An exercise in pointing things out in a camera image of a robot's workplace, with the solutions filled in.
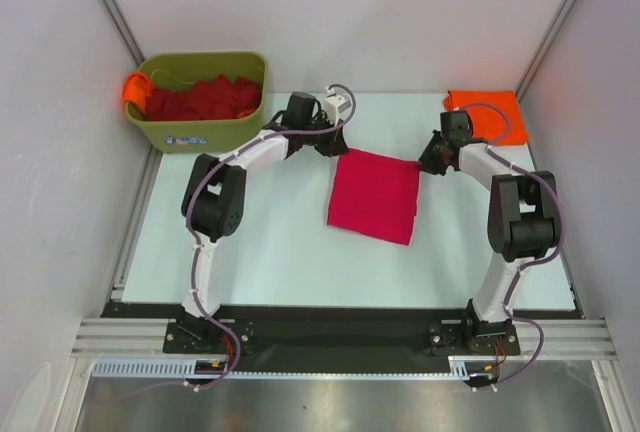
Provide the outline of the pink t shirt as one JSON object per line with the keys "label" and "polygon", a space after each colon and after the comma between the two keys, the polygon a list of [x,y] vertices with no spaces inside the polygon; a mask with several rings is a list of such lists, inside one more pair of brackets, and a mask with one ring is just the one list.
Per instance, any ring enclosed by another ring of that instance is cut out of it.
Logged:
{"label": "pink t shirt", "polygon": [[407,246],[417,216],[415,161],[351,149],[337,162],[327,224]]}

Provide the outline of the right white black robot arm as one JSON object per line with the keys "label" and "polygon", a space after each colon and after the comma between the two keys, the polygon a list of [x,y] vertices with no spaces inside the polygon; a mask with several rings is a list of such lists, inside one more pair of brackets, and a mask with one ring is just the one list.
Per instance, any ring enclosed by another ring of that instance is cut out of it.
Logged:
{"label": "right white black robot arm", "polygon": [[487,140],[474,136],[465,110],[440,114],[440,128],[418,163],[431,175],[443,176],[449,169],[464,173],[490,194],[487,236],[493,255],[461,326],[463,345],[484,353],[508,334],[513,302],[528,270],[552,261],[550,250],[560,250],[564,235],[555,176],[530,172],[500,156]]}

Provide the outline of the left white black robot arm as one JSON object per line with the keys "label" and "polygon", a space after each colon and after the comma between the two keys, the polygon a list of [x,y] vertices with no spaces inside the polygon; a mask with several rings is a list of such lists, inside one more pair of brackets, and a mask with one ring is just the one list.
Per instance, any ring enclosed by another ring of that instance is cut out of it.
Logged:
{"label": "left white black robot arm", "polygon": [[343,128],[355,112],[355,95],[343,85],[328,86],[323,101],[294,92],[286,108],[246,143],[220,157],[201,154],[196,158],[181,204],[193,239],[193,256],[177,323],[197,350],[214,349],[228,332],[213,319],[220,307],[214,284],[216,250],[239,228],[248,179],[304,146],[329,158],[346,154]]}

